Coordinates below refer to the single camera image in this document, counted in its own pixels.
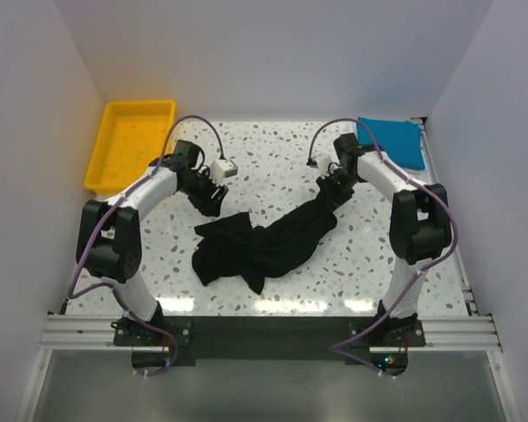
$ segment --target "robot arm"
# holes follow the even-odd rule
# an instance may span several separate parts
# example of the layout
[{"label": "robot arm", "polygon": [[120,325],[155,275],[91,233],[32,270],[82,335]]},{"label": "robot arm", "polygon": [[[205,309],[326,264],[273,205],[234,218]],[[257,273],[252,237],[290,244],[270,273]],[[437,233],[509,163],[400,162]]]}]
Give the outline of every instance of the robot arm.
[{"label": "robot arm", "polygon": [[149,293],[139,272],[142,258],[140,222],[160,203],[176,192],[183,192],[203,215],[219,216],[221,203],[228,189],[222,183],[238,172],[236,164],[225,159],[215,160],[209,168],[194,167],[202,149],[192,142],[177,141],[172,154],[166,155],[156,172],[157,161],[121,193],[104,201],[89,200],[82,212],[77,243],[77,261],[82,257],[94,227],[104,213],[121,197],[123,202],[107,220],[103,230],[114,229],[114,237],[100,234],[85,262],[84,268],[98,278],[114,285],[115,297],[124,309],[143,321],[157,324],[162,309]]},{"label": "robot arm", "polygon": [[[427,187],[447,204],[446,190],[439,184],[426,186],[412,177],[409,180],[399,178],[385,165],[385,161],[405,172],[385,152],[380,159],[373,147],[360,145],[355,134],[339,137],[334,141],[334,149],[340,164],[333,163],[328,155],[319,156],[316,160],[321,173],[318,180],[321,189],[325,189],[341,205],[350,199],[353,185],[368,182],[392,204],[389,237],[397,258],[390,286],[378,307],[378,314],[382,315],[397,301],[414,274],[430,260],[438,258],[451,243],[451,223],[447,214],[414,185]],[[410,319],[411,322],[416,319],[425,278],[426,273],[421,274],[408,290],[392,311],[392,319]]]}]

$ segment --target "black cloth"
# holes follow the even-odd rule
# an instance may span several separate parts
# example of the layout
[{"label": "black cloth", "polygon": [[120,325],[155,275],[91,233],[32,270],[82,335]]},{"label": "black cloth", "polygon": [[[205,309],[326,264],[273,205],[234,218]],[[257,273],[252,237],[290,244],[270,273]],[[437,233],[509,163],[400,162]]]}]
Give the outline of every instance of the black cloth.
[{"label": "black cloth", "polygon": [[203,236],[192,266],[203,286],[219,277],[241,275],[257,294],[266,277],[282,277],[315,252],[319,240],[336,227],[335,205],[322,192],[270,226],[250,223],[240,213],[195,228]]}]

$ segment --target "table surface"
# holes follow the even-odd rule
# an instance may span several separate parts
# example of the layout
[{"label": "table surface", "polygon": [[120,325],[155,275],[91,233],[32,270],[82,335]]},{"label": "table surface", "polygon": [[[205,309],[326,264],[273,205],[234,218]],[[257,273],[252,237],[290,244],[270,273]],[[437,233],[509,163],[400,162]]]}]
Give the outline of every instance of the table surface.
[{"label": "table surface", "polygon": [[[248,211],[254,225],[268,226],[319,191],[316,170],[305,165],[309,142],[321,122],[216,122],[227,157],[238,175],[227,179],[230,191],[221,216]],[[332,142],[348,129],[332,125],[319,136],[315,155],[335,157]],[[207,161],[218,151],[213,134],[201,122],[185,122],[175,139],[202,146]],[[413,174],[431,181],[430,171]],[[215,219],[203,217],[186,196],[177,193],[143,220],[141,272],[166,315],[196,316],[366,316],[375,314],[391,279],[394,254],[389,245],[390,203],[371,185],[355,186],[352,200],[336,210],[338,225],[311,259],[280,279],[267,279],[261,295],[239,276],[204,287],[191,265],[200,238],[194,227]],[[91,284],[86,271],[78,288]],[[419,315],[467,315],[461,273],[453,259],[429,271],[419,301]],[[116,315],[121,309],[108,289],[70,301],[69,315]]]}]

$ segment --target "gray floor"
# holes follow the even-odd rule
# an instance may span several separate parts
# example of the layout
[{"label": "gray floor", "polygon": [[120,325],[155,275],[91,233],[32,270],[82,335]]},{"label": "gray floor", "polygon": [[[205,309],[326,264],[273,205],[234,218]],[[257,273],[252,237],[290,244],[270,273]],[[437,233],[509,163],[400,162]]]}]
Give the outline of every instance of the gray floor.
[{"label": "gray floor", "polygon": [[56,353],[37,421],[501,421],[485,353],[417,353],[397,382],[341,362],[199,361],[144,380],[129,353]]}]

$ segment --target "blue cloth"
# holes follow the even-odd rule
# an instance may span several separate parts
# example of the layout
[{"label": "blue cloth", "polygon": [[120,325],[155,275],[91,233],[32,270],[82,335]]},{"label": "blue cloth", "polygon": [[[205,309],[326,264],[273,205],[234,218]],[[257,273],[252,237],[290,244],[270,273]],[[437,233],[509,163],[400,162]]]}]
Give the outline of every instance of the blue cloth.
[{"label": "blue cloth", "polygon": [[[425,169],[421,153],[422,134],[418,125],[410,121],[358,119],[370,128],[379,146],[396,164],[411,170]],[[371,139],[366,130],[357,126],[360,144],[370,145]]]}]

